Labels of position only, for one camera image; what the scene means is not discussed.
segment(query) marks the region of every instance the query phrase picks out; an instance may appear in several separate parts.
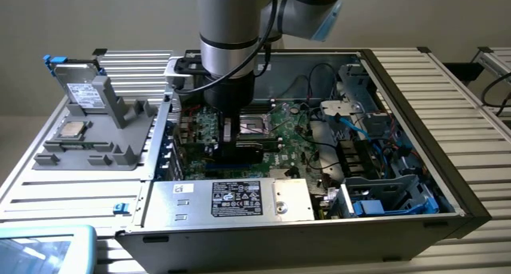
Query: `power supply label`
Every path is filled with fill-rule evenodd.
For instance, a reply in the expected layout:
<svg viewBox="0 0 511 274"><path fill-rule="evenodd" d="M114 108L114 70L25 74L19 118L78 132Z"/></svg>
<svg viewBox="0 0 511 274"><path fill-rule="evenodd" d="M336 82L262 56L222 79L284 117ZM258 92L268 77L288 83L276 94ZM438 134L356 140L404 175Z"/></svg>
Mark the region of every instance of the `power supply label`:
<svg viewBox="0 0 511 274"><path fill-rule="evenodd" d="M259 181L214 182L211 215L215 217L263 215Z"/></svg>

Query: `white sticker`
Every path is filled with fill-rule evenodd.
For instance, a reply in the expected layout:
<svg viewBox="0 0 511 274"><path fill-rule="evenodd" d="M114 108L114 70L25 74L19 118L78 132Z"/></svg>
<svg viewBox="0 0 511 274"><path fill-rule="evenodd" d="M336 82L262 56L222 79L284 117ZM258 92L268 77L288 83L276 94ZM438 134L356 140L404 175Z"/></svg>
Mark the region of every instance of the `white sticker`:
<svg viewBox="0 0 511 274"><path fill-rule="evenodd" d="M92 84L67 84L78 104L83 108L104 108L102 97Z"/></svg>
<svg viewBox="0 0 511 274"><path fill-rule="evenodd" d="M194 184L175 184L174 193L191 193L194 192Z"/></svg>
<svg viewBox="0 0 511 274"><path fill-rule="evenodd" d="M259 71L263 71L263 69L264 69L264 64L260 63L260 64L258 65L258 70L259 70ZM268 64L268 67L267 67L266 70L267 70L267 71L271 71L271 64Z"/></svg>

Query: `metal rail platform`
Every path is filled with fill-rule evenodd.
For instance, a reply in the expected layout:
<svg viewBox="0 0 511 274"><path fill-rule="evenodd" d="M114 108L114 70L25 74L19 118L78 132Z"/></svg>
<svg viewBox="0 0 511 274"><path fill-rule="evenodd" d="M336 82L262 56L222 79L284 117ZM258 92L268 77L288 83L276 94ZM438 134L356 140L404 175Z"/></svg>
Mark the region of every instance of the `metal rail platform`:
<svg viewBox="0 0 511 274"><path fill-rule="evenodd" d="M480 108L476 97L432 54L415 48L374 52L494 220L466 238L440 241L411 261L243 273L511 273L510 130L492 112ZM102 64L126 100L147 98L158 103L168 57L168 51L107 53ZM31 171L31 158L64 115L63 101L0 188L0 222L92 224L102 239L96 273L146 273L111 238L114 227L132 219L114 216L112 205L135 200L142 173L41 177Z"/></svg>

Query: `robotic arm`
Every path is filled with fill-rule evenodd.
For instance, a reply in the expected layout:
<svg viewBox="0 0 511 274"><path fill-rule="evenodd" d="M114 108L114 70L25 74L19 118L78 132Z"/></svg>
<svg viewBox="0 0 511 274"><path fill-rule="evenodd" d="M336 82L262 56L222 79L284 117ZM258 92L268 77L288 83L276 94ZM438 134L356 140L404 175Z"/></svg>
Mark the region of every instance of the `robotic arm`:
<svg viewBox="0 0 511 274"><path fill-rule="evenodd" d="M339 0L198 0L202 64L210 75L194 90L220 112L222 156L235 156L240 109L254 99L255 57L282 35L324 41L340 9Z"/></svg>

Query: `blue clip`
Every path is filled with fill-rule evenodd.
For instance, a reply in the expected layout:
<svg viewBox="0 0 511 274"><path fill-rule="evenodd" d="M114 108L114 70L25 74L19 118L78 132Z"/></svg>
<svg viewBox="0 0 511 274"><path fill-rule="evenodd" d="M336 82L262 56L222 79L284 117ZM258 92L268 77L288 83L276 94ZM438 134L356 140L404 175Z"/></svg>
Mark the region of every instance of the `blue clip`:
<svg viewBox="0 0 511 274"><path fill-rule="evenodd" d="M118 203L114 206L114 214L115 215L118 215L118 214L130 214L128 206L130 206L130 204L127 204L127 203Z"/></svg>
<svg viewBox="0 0 511 274"><path fill-rule="evenodd" d="M358 216L379 216L384 215L380 200L362 200L354 203L354 210Z"/></svg>
<svg viewBox="0 0 511 274"><path fill-rule="evenodd" d="M435 214L440 212L439 204L436 203L435 198L428 197L424 204L424 213Z"/></svg>
<svg viewBox="0 0 511 274"><path fill-rule="evenodd" d="M51 74L53 77L56 77L56 75L55 75L55 71L53 71L53 69L51 68L51 55L45 55L45 56L43 57L43 60L45 61L45 66L47 66L47 69L48 69L48 71L49 71L49 74Z"/></svg>
<svg viewBox="0 0 511 274"><path fill-rule="evenodd" d="M65 63L67 57L53 57L49 62L51 63Z"/></svg>

